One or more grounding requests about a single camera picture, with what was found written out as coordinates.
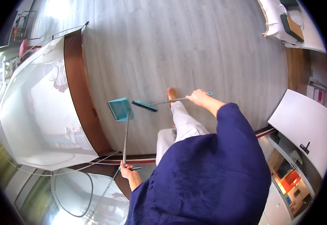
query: dustpan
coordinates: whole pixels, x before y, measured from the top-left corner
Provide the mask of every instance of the dustpan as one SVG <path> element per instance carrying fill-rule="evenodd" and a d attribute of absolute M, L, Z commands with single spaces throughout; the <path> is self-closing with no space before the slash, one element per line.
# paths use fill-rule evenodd
<path fill-rule="evenodd" d="M 111 113 L 116 121 L 127 121 L 125 143 L 123 145 L 123 164 L 126 165 L 126 147 L 127 147 L 127 135 L 129 132 L 129 121 L 134 119 L 134 112 L 132 111 L 130 101 L 127 97 L 112 100 L 107 102 L 110 107 Z M 140 170 L 142 167 L 135 167 L 130 170 Z"/>
<path fill-rule="evenodd" d="M 134 112 L 132 111 L 131 104 L 128 98 L 119 98 L 107 102 L 112 115 L 116 121 L 126 121 L 127 115 L 130 115 L 130 120 L 134 119 Z"/>

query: broom handle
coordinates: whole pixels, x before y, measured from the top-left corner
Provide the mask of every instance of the broom handle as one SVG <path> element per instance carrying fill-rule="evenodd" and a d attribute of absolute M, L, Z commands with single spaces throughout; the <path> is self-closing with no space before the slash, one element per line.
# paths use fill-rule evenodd
<path fill-rule="evenodd" d="M 213 93 L 212 92 L 207 92 L 208 96 L 212 96 Z M 182 100 L 187 100 L 188 98 L 176 98 L 176 99 L 172 99 L 172 100 L 167 100 L 167 101 L 163 101 L 163 102 L 158 102 L 158 103 L 153 103 L 151 105 L 158 105 L 158 104 L 164 104 L 164 103 L 169 103 L 169 102 L 174 102 L 174 101 L 182 101 Z"/>

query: person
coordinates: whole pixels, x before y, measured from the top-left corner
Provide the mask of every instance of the person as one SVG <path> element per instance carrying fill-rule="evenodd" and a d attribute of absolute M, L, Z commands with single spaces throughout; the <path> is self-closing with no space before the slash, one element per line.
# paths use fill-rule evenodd
<path fill-rule="evenodd" d="M 167 95 L 177 98 L 174 88 Z M 175 127 L 158 133 L 151 176 L 142 182 L 121 162 L 132 190 L 125 224 L 258 224 L 271 174 L 251 126 L 234 103 L 201 89 L 186 98 L 217 118 L 217 134 L 171 103 Z"/>

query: white door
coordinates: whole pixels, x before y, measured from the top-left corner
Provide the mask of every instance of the white door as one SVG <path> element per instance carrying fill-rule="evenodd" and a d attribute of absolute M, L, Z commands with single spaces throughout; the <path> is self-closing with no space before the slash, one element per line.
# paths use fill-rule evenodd
<path fill-rule="evenodd" d="M 287 89 L 269 124 L 295 144 L 323 178 L 327 170 L 327 108 Z"/>
<path fill-rule="evenodd" d="M 291 224 L 292 217 L 285 199 L 281 195 L 274 181 L 269 187 L 269 196 L 266 201 L 264 214 L 259 224 L 285 225 Z"/>

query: foot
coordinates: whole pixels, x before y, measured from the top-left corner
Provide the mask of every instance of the foot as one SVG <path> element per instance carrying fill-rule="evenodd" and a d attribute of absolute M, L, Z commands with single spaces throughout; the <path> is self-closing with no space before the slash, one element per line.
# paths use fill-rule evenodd
<path fill-rule="evenodd" d="M 167 88 L 167 97 L 169 100 L 176 99 L 177 98 L 176 90 L 174 88 Z"/>

